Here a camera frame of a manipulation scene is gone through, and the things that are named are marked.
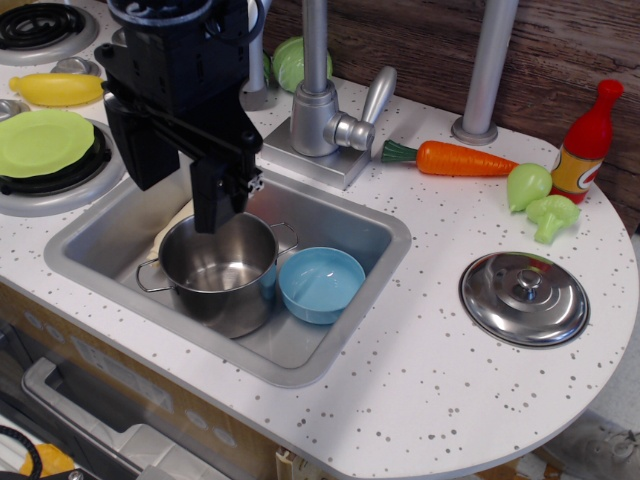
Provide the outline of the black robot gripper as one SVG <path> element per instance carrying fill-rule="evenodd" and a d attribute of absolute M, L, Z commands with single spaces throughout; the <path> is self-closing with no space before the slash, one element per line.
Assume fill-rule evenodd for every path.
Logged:
<path fill-rule="evenodd" d="M 104 107 L 129 176 L 146 191 L 190 166 L 195 230 L 215 233 L 245 211 L 262 139 L 240 104 L 249 45 L 264 7 L 245 1 L 111 1 L 126 47 L 94 55 L 107 75 Z"/>

